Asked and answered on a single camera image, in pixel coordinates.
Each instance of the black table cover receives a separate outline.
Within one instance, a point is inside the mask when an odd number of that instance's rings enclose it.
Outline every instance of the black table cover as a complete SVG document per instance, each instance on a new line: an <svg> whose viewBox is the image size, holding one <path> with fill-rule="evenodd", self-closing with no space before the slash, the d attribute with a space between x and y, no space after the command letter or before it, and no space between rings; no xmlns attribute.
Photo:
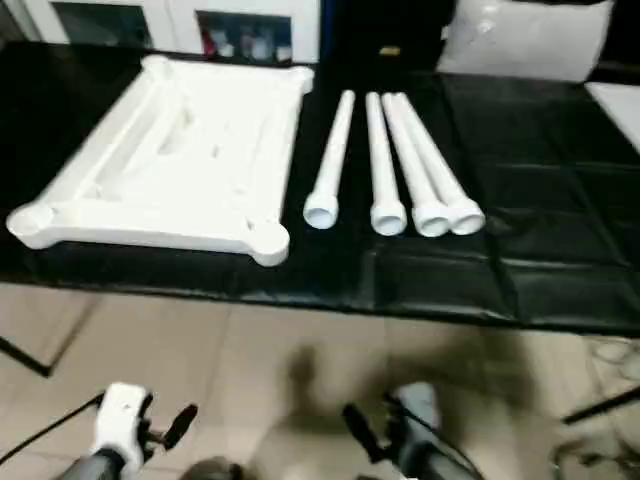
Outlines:
<svg viewBox="0 0 640 480"><path fill-rule="evenodd" d="M139 71L143 53L14 44L0 54L0 217L34 199ZM340 217L302 218L340 93L356 91ZM370 226L364 95L404 91L482 232L438 239ZM396 164L401 199L411 205ZM325 66L304 101L285 201L288 260L65 242L3 228L0 280L544 330L640 336L640 157L582 86Z"/></svg>

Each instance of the glass cabinet door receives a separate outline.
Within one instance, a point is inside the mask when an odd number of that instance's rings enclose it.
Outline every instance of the glass cabinet door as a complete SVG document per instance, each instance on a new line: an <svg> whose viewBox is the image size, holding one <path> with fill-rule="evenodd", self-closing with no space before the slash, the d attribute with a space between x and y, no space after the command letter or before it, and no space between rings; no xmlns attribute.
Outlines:
<svg viewBox="0 0 640 480"><path fill-rule="evenodd" d="M176 50L163 0L26 0L51 43Z"/></svg>
<svg viewBox="0 0 640 480"><path fill-rule="evenodd" d="M168 0L181 51L256 64L315 63L319 0Z"/></svg>

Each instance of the black grip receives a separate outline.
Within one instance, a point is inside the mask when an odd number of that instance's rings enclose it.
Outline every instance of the black grip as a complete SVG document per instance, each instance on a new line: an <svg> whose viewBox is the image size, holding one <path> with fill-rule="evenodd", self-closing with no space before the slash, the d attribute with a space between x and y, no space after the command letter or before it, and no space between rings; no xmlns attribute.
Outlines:
<svg viewBox="0 0 640 480"><path fill-rule="evenodd" d="M196 415L198 415L198 407L194 404L189 405L180 412L180 415L171 424L171 428L164 435L162 444L165 450L171 450L178 444L184 434L187 433L187 430L189 430L191 422L196 418Z"/></svg>
<svg viewBox="0 0 640 480"><path fill-rule="evenodd" d="M358 408L349 404L342 410L342 418L347 424L351 435L362 445L367 452L371 463L384 460L384 450L378 445L378 439L369 427L369 423Z"/></svg>

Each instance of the floor tile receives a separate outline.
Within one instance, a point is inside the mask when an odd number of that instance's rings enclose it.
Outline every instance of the floor tile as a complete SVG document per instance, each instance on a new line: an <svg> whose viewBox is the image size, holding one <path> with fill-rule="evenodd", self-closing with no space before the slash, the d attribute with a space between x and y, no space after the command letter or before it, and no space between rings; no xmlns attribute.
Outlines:
<svg viewBox="0 0 640 480"><path fill-rule="evenodd" d="M96 295L0 283L0 335L49 363Z"/></svg>
<svg viewBox="0 0 640 480"><path fill-rule="evenodd" d="M492 394L555 417L596 398L580 337L483 329L482 339Z"/></svg>
<svg viewBox="0 0 640 480"><path fill-rule="evenodd" d="M380 318L235 307L211 401L234 427L378 404L387 387L385 338Z"/></svg>
<svg viewBox="0 0 640 480"><path fill-rule="evenodd" d="M364 450L339 418L287 418L267 432L251 429L231 432L230 444L255 445L245 465L259 480L355 480L359 475L397 480L389 462L370 465Z"/></svg>
<svg viewBox="0 0 640 480"><path fill-rule="evenodd" d="M506 404L468 388L446 383L437 383L435 387L442 432L475 463L485 478L523 479Z"/></svg>
<svg viewBox="0 0 640 480"><path fill-rule="evenodd" d="M0 385L2 385L0 388L0 419L10 409L33 375L30 370L0 352ZM0 439L2 437L3 433L0 430Z"/></svg>
<svg viewBox="0 0 640 480"><path fill-rule="evenodd" d="M20 453L0 467L0 478L11 480L53 479L71 465L71 459Z"/></svg>
<svg viewBox="0 0 640 480"><path fill-rule="evenodd" d="M151 468L143 468L135 477L135 480L178 480L183 472L171 470L154 470Z"/></svg>
<svg viewBox="0 0 640 480"><path fill-rule="evenodd" d="M640 353L624 348L624 343L617 338L590 339L588 344L593 353L592 361L598 387L602 396L611 398L629 391L640 381L635 377L627 378L626 368L631 362L640 360ZM640 451L640 404L631 403L625 407L615 409L610 414L614 427L622 438L634 449Z"/></svg>
<svg viewBox="0 0 640 480"><path fill-rule="evenodd" d="M394 385L437 378L484 388L478 328L390 318L387 332Z"/></svg>
<svg viewBox="0 0 640 480"><path fill-rule="evenodd" d="M188 403L202 405L216 365L226 304L107 295L49 380L32 378L2 419L4 446L43 428L114 381L141 384L155 400L149 417L167 428ZM77 456L89 448L94 412L43 438L31 451ZM193 432L150 466L183 468Z"/></svg>

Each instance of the white pipe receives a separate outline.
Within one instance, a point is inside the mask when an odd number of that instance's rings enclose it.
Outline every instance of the white pipe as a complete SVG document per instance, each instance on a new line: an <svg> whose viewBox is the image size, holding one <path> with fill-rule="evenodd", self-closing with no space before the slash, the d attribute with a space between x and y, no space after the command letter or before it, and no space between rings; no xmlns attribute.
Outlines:
<svg viewBox="0 0 640 480"><path fill-rule="evenodd" d="M338 219L338 187L355 98L351 90L342 93L315 187L304 204L304 219L322 230L331 228Z"/></svg>
<svg viewBox="0 0 640 480"><path fill-rule="evenodd" d="M398 198L380 95L375 92L367 94L367 125L373 182L371 226L380 235L397 235L407 226L407 214Z"/></svg>
<svg viewBox="0 0 640 480"><path fill-rule="evenodd" d="M424 237L444 235L449 230L447 207L438 200L433 191L427 172L404 129L402 116L396 109L393 95L385 93L382 103L413 201L411 215L416 230Z"/></svg>
<svg viewBox="0 0 640 480"><path fill-rule="evenodd" d="M418 151L424 167L429 172L440 199L449 207L451 231L456 235L469 235L480 230L485 216L476 202L470 199L458 183L438 146L429 135L420 117L404 93L395 95L397 111Z"/></svg>

